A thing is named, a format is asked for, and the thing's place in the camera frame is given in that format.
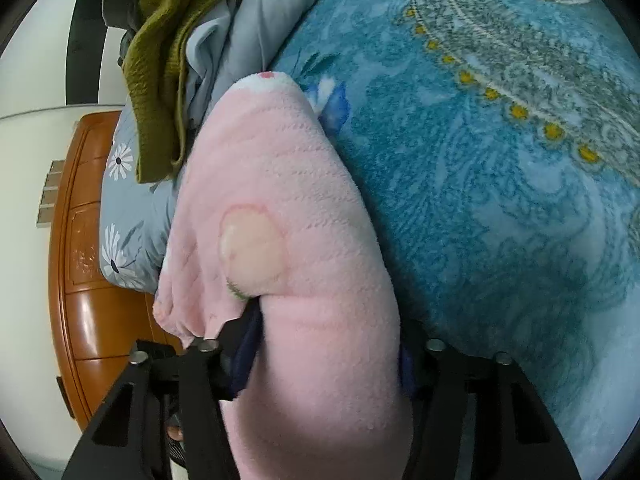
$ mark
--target black mount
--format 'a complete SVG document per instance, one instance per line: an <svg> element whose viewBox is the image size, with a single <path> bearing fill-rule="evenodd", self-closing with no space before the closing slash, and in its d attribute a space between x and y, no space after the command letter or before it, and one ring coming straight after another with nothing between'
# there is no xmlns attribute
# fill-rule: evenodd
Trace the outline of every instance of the black mount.
<svg viewBox="0 0 640 480"><path fill-rule="evenodd" d="M262 339L259 300L218 338L176 356L138 341L82 435L63 480L170 480L166 420L179 411L190 480L240 480L220 400L244 389ZM457 352L402 325L399 374L414 409L414 440L402 480L453 480L468 396L476 396L472 480L579 480L553 419L520 367Z"/></svg>

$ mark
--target metal screw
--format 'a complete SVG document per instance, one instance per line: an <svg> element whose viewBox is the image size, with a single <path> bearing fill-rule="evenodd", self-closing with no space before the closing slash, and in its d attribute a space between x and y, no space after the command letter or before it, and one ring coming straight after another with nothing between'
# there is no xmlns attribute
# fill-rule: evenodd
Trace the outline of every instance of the metal screw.
<svg viewBox="0 0 640 480"><path fill-rule="evenodd" d="M440 339L429 339L427 341L427 350L431 350L432 352L442 352L446 347L447 345Z"/></svg>
<svg viewBox="0 0 640 480"><path fill-rule="evenodd" d="M147 359L149 359L149 354L143 351L132 352L129 355L129 363L132 365L141 365Z"/></svg>
<svg viewBox="0 0 640 480"><path fill-rule="evenodd" d="M494 359L495 362L497 362L499 365L508 366L513 363L513 359L511 359L511 356L507 354L507 352L498 352L495 355Z"/></svg>
<svg viewBox="0 0 640 480"><path fill-rule="evenodd" d="M220 343L216 339L205 339L198 343L198 350L201 352L215 352L220 348Z"/></svg>

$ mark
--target orange wooden furniture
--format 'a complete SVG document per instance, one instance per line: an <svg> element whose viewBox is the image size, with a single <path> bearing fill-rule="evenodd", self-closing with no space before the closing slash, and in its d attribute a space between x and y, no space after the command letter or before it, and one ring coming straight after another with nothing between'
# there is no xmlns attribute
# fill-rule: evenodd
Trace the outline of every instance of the orange wooden furniture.
<svg viewBox="0 0 640 480"><path fill-rule="evenodd" d="M153 297L100 272L102 175L119 112L87 115L69 147L49 247L49 312L68 404L84 430L127 363L136 339L173 344L152 315Z"/></svg>

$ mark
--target pillow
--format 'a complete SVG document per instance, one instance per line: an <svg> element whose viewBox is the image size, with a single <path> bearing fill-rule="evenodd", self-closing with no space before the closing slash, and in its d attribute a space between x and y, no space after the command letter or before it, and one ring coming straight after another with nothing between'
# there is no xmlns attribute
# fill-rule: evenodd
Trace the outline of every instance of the pillow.
<svg viewBox="0 0 640 480"><path fill-rule="evenodd" d="M137 156L136 121L127 99L102 179L100 269L114 285L154 294L182 173L175 181L139 184Z"/></svg>

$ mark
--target white wall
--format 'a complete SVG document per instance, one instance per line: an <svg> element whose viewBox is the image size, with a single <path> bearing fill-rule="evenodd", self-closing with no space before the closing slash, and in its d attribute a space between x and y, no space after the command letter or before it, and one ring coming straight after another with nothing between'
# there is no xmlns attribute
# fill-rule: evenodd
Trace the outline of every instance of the white wall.
<svg viewBox="0 0 640 480"><path fill-rule="evenodd" d="M0 119L0 418L30 460L63 468L80 431L56 384L47 297L49 229L35 227L52 160L98 107Z"/></svg>
<svg viewBox="0 0 640 480"><path fill-rule="evenodd" d="M0 118L66 104L66 46L76 0L38 0L0 56ZM109 27L102 52L98 102L127 97L117 64L124 31Z"/></svg>

